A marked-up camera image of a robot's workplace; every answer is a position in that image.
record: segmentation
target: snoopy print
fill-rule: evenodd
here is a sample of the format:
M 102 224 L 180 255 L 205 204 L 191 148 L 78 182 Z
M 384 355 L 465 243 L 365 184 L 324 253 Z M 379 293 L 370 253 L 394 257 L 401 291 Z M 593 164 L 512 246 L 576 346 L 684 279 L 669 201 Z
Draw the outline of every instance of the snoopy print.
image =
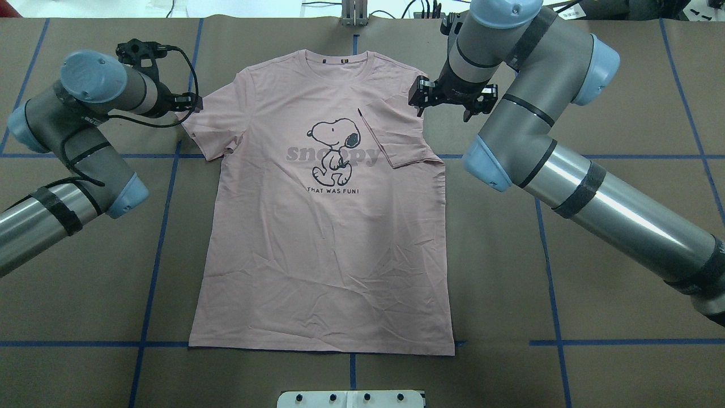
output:
M 327 187 L 347 184 L 352 176 L 352 166 L 349 160 L 342 159 L 340 150 L 343 147 L 353 149 L 360 144 L 360 130 L 355 122 L 348 118 L 319 122 L 307 132 L 307 136 L 330 149 L 322 158 L 322 166 L 312 169 L 312 177 Z

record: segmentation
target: black velcro strap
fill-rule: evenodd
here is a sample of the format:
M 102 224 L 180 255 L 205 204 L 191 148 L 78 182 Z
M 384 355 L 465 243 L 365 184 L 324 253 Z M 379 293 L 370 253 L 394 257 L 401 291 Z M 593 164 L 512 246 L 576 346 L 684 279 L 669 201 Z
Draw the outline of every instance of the black velcro strap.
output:
M 89 192 L 88 189 L 85 186 L 83 186 L 83 183 L 76 180 L 73 182 L 73 185 L 76 186 L 80 190 L 80 192 L 82 192 L 83 195 L 86 196 L 86 198 L 88 198 L 88 201 L 91 203 L 94 210 L 96 210 L 96 214 L 98 214 L 98 216 L 103 215 L 103 210 L 101 210 L 101 206 L 98 205 L 98 201 L 96 201 L 96 199 L 91 194 L 91 192 Z
M 523 62 L 534 51 L 539 41 L 556 20 L 556 13 L 549 12 L 546 7 L 542 7 L 542 11 L 534 17 L 526 31 L 523 32 L 521 38 L 513 46 L 513 49 L 506 57 L 506 65 L 515 70 L 520 70 Z
M 49 189 L 41 187 L 36 191 L 31 192 L 30 196 L 39 201 L 43 207 L 55 216 L 58 222 L 63 226 L 63 228 L 65 228 L 68 236 L 71 236 L 83 229 L 83 224 L 80 222 L 80 219 L 78 219 L 78 216 L 75 215 L 75 213 Z
M 68 93 L 68 90 L 63 87 L 60 81 L 53 83 L 53 92 L 58 100 L 68 108 L 71 112 L 78 115 L 81 119 L 88 122 L 93 126 L 98 126 L 108 121 L 108 115 L 94 112 L 93 110 L 80 103 L 73 95 Z
M 521 184 L 518 185 L 519 187 L 521 187 L 523 189 L 524 187 L 529 185 L 531 180 L 533 180 L 534 177 L 536 177 L 536 175 L 539 173 L 539 170 L 541 170 L 542 167 L 544 167 L 544 164 L 546 164 L 547 160 L 549 160 L 549 158 L 551 157 L 551 154 L 554 153 L 555 148 L 556 148 L 556 141 L 554 139 L 551 139 L 551 143 L 549 144 L 549 148 L 546 150 L 546 153 L 544 153 L 544 156 L 542 157 L 542 159 L 539 160 L 539 162 L 536 164 L 536 167 L 534 167 L 534 170 L 532 170 L 531 173 L 529 173 L 529 175 L 526 176 L 526 178 L 521 182 Z
M 677 282 L 665 281 L 665 283 L 685 295 L 697 295 L 704 293 L 709 286 L 719 282 L 725 273 L 725 247 L 720 239 L 714 236 L 713 238 L 715 238 L 715 249 L 697 273 Z
M 520 97 L 514 97 L 512 94 L 505 94 L 501 97 L 501 99 L 505 99 L 509 102 L 513 102 L 521 107 L 526 108 L 529 112 L 535 114 L 539 118 L 541 118 L 542 121 L 546 122 L 549 127 L 554 126 L 554 120 L 551 118 L 551 116 L 547 115 L 546 112 L 543 110 L 540 110 L 538 107 L 533 106 L 532 104 L 528 103 L 527 101 L 521 99 Z
M 87 158 L 88 156 L 94 154 L 95 152 L 99 151 L 100 149 L 103 149 L 104 147 L 108 147 L 111 144 L 109 142 L 103 142 L 98 143 L 97 145 L 91 147 L 90 149 L 86 150 L 85 152 L 75 156 L 74 158 L 70 159 L 68 162 L 71 166 L 75 166 L 79 161 L 83 160 L 84 158 Z
M 575 216 L 594 198 L 606 175 L 607 169 L 590 161 L 587 175 L 563 203 L 553 208 L 554 212 L 565 219 Z

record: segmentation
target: black cable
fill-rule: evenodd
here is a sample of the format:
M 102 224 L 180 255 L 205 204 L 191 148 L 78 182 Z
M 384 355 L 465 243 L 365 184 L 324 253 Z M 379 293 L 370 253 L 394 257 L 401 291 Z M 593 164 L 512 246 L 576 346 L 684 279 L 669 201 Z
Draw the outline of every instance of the black cable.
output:
M 566 11 L 566 10 L 570 9 L 571 7 L 574 7 L 574 6 L 576 6 L 577 4 L 579 4 L 579 3 L 581 3 L 581 2 L 582 2 L 582 0 L 575 0 L 575 1 L 572 1 L 571 3 L 567 4 L 566 6 L 564 6 L 564 7 L 560 8 L 560 9 L 559 9 L 559 10 L 558 10 L 558 11 L 556 12 L 556 14 L 560 14 L 561 12 L 564 12 L 564 11 Z
M 374 12 L 371 12 L 371 13 L 370 13 L 370 15 L 374 15 L 375 13 L 385 13 L 385 14 L 389 15 L 390 17 L 393 17 L 393 18 L 395 18 L 395 16 L 394 16 L 394 15 L 392 15 L 392 14 L 388 13 L 388 12 L 387 12 L 387 11 L 385 11 L 385 10 L 375 10 Z
M 166 14 L 166 18 L 169 18 L 171 15 L 171 12 L 174 11 L 174 7 L 176 6 L 176 0 L 171 0 L 171 10 Z
M 403 16 L 401 16 L 400 18 L 405 18 L 405 13 L 407 13 L 410 6 L 412 6 L 413 3 L 415 3 L 415 2 L 416 2 L 416 0 L 410 0 L 410 3 L 408 3 L 408 5 L 405 7 L 405 10 L 403 10 Z
M 183 55 L 183 58 L 186 60 L 186 64 L 188 64 L 189 69 L 191 69 L 191 76 L 194 77 L 194 101 L 191 103 L 191 107 L 189 108 L 188 112 L 186 113 L 186 116 L 181 118 L 179 121 L 176 121 L 174 123 L 166 123 L 164 125 L 157 125 L 156 123 L 149 123 L 140 121 L 138 119 L 129 118 L 128 116 L 124 115 L 108 115 L 107 117 L 109 119 L 123 119 L 124 121 L 130 121 L 134 123 L 138 123 L 139 125 L 148 126 L 150 128 L 172 128 L 174 126 L 177 126 L 184 122 L 186 119 L 191 116 L 191 113 L 194 111 L 194 107 L 196 107 L 196 101 L 199 98 L 199 81 L 196 79 L 196 71 L 194 70 L 194 66 L 191 64 L 191 61 L 189 60 L 189 57 L 186 56 L 186 53 L 177 46 L 167 46 L 167 48 L 170 51 L 178 51 Z
M 83 180 L 82 178 L 76 177 L 76 176 L 74 176 L 74 177 L 66 177 L 65 179 L 60 179 L 60 180 L 53 181 L 52 183 L 48 183 L 48 184 L 44 185 L 42 188 L 50 189 L 52 187 L 59 186 L 61 184 L 73 184 L 76 187 L 78 187 L 78 189 L 81 189 L 81 191 L 86 196 L 86 198 L 88 198 L 88 201 L 91 202 L 91 205 L 93 206 L 93 208 L 96 209 L 96 213 L 100 216 L 101 214 L 103 214 L 103 211 L 101 211 L 101 208 L 98 206 L 98 203 L 93 198 L 93 196 L 90 195 L 90 194 L 88 194 L 88 190 L 86 190 L 85 187 L 83 187 L 83 185 L 81 183 L 78 183 L 79 181 L 82 181 L 82 180 Z M 22 203 L 23 201 L 27 200 L 28 198 L 32 198 L 32 195 L 29 195 L 29 194 L 26 195 L 25 197 L 23 197 L 20 200 L 16 201 L 15 204 L 13 204 L 13 205 L 9 206 L 8 208 L 6 208 L 5 211 L 8 211 L 10 208 L 15 207 L 16 205 L 18 205 L 18 204 Z
M 106 183 L 96 180 L 93 177 L 90 177 L 88 174 L 83 173 L 82 171 L 78 170 L 77 167 L 75 167 L 74 163 L 71 163 L 68 159 L 68 153 L 65 150 L 65 145 L 70 141 L 76 134 L 78 134 L 79 131 L 82 131 L 85 128 L 80 128 L 77 131 L 74 131 L 73 133 L 69 134 L 63 140 L 60 142 L 60 158 L 65 163 L 65 165 L 68 167 L 69 170 L 71 170 L 73 173 L 76 173 L 80 179 L 87 181 L 93 185 L 96 185 L 98 187 L 105 187 Z

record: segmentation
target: silver metal tube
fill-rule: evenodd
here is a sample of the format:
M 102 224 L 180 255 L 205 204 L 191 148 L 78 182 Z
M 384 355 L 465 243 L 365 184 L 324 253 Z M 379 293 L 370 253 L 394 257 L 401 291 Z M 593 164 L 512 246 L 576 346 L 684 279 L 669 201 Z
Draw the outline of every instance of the silver metal tube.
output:
M 97 217 L 88 198 L 73 184 L 51 187 L 81 224 Z M 0 213 L 0 277 L 67 237 L 65 228 L 35 198 Z
M 524 189 L 556 208 L 580 185 L 589 163 L 558 144 Z M 700 270 L 715 248 L 711 234 L 610 173 L 571 220 L 668 282 L 688 278 Z

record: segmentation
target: blue joint cap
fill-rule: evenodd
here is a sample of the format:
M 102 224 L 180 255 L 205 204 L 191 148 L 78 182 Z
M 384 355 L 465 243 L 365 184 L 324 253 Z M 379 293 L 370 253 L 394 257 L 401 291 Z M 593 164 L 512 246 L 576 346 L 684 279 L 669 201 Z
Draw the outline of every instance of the blue joint cap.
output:
M 60 83 L 82 102 L 113 100 L 121 95 L 127 82 L 126 69 L 120 62 L 90 49 L 71 52 L 60 68 Z
M 584 106 L 596 99 L 619 69 L 619 54 L 592 34 L 594 48 L 584 83 L 572 103 Z
M 511 178 L 496 159 L 486 142 L 476 135 L 468 151 L 463 155 L 463 167 L 477 179 L 497 189 L 506 191 L 511 187 Z
M 15 136 L 15 139 L 27 146 L 28 149 L 36 153 L 47 153 L 50 150 L 38 142 L 33 131 L 30 130 L 28 117 L 25 115 L 25 106 L 27 104 L 26 102 L 12 111 L 10 117 L 7 118 L 7 128 Z
M 148 196 L 149 189 L 146 188 L 138 177 L 138 174 L 134 173 L 130 180 L 128 180 L 128 183 L 126 183 L 126 187 L 123 187 L 123 190 L 121 190 L 116 201 L 106 211 L 106 214 L 112 219 L 117 219 L 128 211 L 133 210 L 137 205 L 147 199 Z
M 514 28 L 533 20 L 544 0 L 473 0 L 471 15 L 490 28 Z

